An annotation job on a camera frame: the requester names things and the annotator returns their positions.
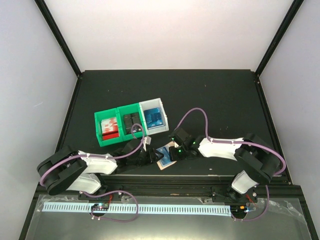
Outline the blue VIP card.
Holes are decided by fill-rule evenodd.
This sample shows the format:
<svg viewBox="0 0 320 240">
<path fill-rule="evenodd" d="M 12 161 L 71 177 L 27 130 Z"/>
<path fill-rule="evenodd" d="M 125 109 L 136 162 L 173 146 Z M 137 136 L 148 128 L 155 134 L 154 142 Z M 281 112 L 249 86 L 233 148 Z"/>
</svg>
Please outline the blue VIP card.
<svg viewBox="0 0 320 240">
<path fill-rule="evenodd" d="M 161 170 L 167 167 L 170 167 L 171 165 L 176 163 L 176 161 L 171 160 L 169 149 L 167 147 L 163 146 L 163 147 L 157 148 L 156 150 L 165 155 L 164 160 L 157 162 L 157 165 Z"/>
</svg>

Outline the tan leather card holder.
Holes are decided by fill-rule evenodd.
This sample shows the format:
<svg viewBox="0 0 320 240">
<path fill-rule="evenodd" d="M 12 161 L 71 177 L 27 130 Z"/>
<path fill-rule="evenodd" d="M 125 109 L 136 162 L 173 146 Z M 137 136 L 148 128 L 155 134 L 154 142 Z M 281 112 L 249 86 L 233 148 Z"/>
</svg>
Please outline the tan leather card holder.
<svg viewBox="0 0 320 240">
<path fill-rule="evenodd" d="M 176 143 L 174 141 L 171 141 L 167 143 L 166 145 L 157 148 L 156 150 L 161 153 L 157 155 L 159 156 L 159 160 L 157 161 L 157 165 L 160 170 L 164 170 L 176 163 L 176 161 L 173 161 L 171 156 L 170 156 L 170 147 L 175 147 Z"/>
</svg>

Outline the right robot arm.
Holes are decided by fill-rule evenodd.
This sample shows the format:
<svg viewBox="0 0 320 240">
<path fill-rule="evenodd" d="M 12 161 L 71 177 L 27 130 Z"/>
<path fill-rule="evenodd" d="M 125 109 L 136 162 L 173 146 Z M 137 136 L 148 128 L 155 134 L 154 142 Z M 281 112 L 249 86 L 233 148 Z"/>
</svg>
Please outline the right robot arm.
<svg viewBox="0 0 320 240">
<path fill-rule="evenodd" d="M 232 203 L 242 202 L 250 189 L 268 185 L 280 169 L 281 160 L 277 153 L 263 146 L 264 141 L 252 133 L 237 139 L 208 139 L 204 136 L 193 137 L 178 127 L 169 138 L 173 141 L 169 155 L 174 161 L 215 157 L 237 162 L 242 171 L 234 176 L 226 189 L 213 193 Z"/>
</svg>

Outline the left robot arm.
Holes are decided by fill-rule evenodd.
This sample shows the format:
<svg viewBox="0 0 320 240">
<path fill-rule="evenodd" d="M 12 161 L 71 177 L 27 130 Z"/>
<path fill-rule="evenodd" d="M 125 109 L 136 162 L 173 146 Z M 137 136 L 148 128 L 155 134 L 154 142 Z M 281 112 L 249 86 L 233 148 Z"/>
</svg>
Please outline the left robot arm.
<svg viewBox="0 0 320 240">
<path fill-rule="evenodd" d="M 118 168 L 150 165 L 164 158 L 163 151 L 151 147 L 150 141 L 150 137 L 135 138 L 106 154 L 63 147 L 37 166 L 39 183 L 51 196 L 64 191 L 85 191 L 101 200 L 107 195 L 108 188 L 100 175 L 111 175 Z"/>
</svg>

